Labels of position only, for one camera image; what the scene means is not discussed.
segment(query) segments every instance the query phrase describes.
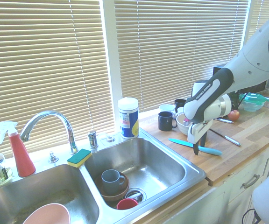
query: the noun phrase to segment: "sponge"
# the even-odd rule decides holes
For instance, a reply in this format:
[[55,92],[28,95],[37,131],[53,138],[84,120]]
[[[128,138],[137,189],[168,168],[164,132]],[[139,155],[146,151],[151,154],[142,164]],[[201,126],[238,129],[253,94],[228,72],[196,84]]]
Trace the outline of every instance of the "sponge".
[[76,154],[74,154],[70,159],[67,160],[67,164],[78,168],[92,155],[91,151],[81,149]]

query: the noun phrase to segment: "cabinet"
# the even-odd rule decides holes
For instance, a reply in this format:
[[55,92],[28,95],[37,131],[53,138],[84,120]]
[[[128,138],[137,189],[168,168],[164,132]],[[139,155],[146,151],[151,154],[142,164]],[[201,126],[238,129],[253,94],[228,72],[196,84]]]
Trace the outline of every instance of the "cabinet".
[[[194,202],[184,203],[161,219],[158,224],[238,224],[253,207],[252,192],[269,174],[269,147],[236,169],[218,187]],[[252,224],[253,213],[244,224]]]
[[[248,164],[238,169],[227,180],[232,185],[227,208],[225,224],[241,223],[243,214],[253,208],[252,193],[269,174],[269,148],[259,154]],[[253,211],[244,218],[243,224],[252,224]]]

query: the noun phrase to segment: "drawer handle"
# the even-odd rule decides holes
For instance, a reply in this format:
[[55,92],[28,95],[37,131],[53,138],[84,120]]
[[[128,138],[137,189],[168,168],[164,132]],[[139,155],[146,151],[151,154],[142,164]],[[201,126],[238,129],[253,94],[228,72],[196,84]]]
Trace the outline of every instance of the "drawer handle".
[[256,183],[259,180],[260,175],[254,174],[253,177],[255,177],[255,180],[253,180],[251,183],[249,183],[249,184],[243,183],[242,184],[244,189],[247,189],[247,188],[251,187],[254,183]]

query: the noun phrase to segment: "silver knife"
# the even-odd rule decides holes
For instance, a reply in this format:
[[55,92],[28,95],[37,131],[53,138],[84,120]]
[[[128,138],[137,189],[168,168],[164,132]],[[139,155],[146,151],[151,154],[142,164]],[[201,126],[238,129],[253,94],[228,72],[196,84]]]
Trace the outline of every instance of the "silver knife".
[[233,121],[222,119],[222,118],[215,118],[214,120],[218,120],[218,121],[221,121],[221,122],[224,122],[224,123],[227,123],[227,124],[234,124]]
[[212,132],[218,134],[219,136],[223,137],[224,139],[227,139],[228,141],[232,142],[233,144],[236,144],[237,146],[241,146],[241,143],[239,143],[238,141],[231,139],[230,137],[226,136],[226,135],[222,135],[221,133],[212,130],[211,128],[209,128],[209,130],[211,130]]

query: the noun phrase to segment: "white spray nozzle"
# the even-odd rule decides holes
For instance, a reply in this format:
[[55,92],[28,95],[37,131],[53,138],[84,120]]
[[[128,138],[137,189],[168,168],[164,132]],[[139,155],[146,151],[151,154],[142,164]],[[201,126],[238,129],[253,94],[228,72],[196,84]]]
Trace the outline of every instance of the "white spray nozzle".
[[6,132],[8,132],[8,134],[13,134],[17,132],[15,128],[16,126],[17,126],[17,122],[13,122],[13,121],[0,122],[0,144],[3,142]]

